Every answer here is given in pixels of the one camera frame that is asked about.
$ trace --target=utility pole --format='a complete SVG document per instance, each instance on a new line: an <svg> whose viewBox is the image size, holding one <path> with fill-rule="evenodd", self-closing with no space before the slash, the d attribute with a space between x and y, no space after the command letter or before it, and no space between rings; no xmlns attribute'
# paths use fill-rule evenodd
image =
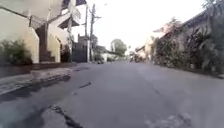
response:
<svg viewBox="0 0 224 128"><path fill-rule="evenodd" d="M94 54L92 54L93 53L92 43L93 43L93 24L94 24L95 13L96 13L95 7L96 5L93 4L92 13L91 13L91 27L90 27L90 54L92 57L92 61L94 61Z"/></svg>
<svg viewBox="0 0 224 128"><path fill-rule="evenodd" d="M86 41L86 45L87 45L87 62L90 61L90 42L89 42L89 38L88 38L88 4L86 4L86 17L85 17L85 41Z"/></svg>
<svg viewBox="0 0 224 128"><path fill-rule="evenodd" d="M91 28L90 28L90 42L92 43L93 40L93 24L94 24L94 20L95 20L95 13L96 13L96 9L95 9L96 5L93 4L93 8L92 8L92 15L91 15Z"/></svg>

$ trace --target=road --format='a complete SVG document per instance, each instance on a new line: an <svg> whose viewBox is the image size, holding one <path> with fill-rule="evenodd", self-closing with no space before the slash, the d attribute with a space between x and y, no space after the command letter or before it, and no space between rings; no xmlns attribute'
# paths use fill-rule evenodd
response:
<svg viewBox="0 0 224 128"><path fill-rule="evenodd" d="M0 124L68 128L63 116L49 109L54 105L85 128L154 128L179 115L191 121L189 128L223 128L223 84L223 80L151 64L82 64L74 67L69 80L1 96Z"/></svg>

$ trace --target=bush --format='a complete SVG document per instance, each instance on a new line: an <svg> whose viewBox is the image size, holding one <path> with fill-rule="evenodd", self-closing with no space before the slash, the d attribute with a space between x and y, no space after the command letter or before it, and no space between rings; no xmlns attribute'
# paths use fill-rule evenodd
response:
<svg viewBox="0 0 224 128"><path fill-rule="evenodd" d="M153 61L156 64L184 69L193 67L207 72L221 73L222 50L214 43L210 34L199 29L187 37L185 51L180 51L178 43L170 38L155 40L154 50L156 54L153 56Z"/></svg>
<svg viewBox="0 0 224 128"><path fill-rule="evenodd" d="M107 62L113 62L113 61L114 61L113 58L111 58L111 57L107 57Z"/></svg>
<svg viewBox="0 0 224 128"><path fill-rule="evenodd" d="M23 40L0 42L1 64L28 65L32 64L31 54L25 48Z"/></svg>
<svg viewBox="0 0 224 128"><path fill-rule="evenodd" d="M95 61L103 61L104 58L103 58L100 54L95 54L95 55L94 55L94 60L95 60Z"/></svg>

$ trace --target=tree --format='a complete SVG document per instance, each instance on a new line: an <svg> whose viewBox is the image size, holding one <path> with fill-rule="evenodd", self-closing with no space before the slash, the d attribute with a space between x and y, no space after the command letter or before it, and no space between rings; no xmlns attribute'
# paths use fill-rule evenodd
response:
<svg viewBox="0 0 224 128"><path fill-rule="evenodd" d="M124 55L127 50L126 44L121 39L114 39L111 42L111 51L117 53L118 55Z"/></svg>

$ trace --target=sidewalk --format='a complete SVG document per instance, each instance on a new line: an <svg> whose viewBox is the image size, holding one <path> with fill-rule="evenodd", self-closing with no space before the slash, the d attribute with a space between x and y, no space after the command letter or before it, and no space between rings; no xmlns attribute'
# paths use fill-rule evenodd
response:
<svg viewBox="0 0 224 128"><path fill-rule="evenodd" d="M69 68L55 68L38 71L34 70L26 75L0 78L0 95L15 91L26 86L41 84L46 81L69 77L71 71L72 70Z"/></svg>
<svg viewBox="0 0 224 128"><path fill-rule="evenodd" d="M0 67L0 78L29 74L32 70L66 68L66 67L73 67L76 65L77 63L55 63L55 64L34 64L25 66L5 66Z"/></svg>

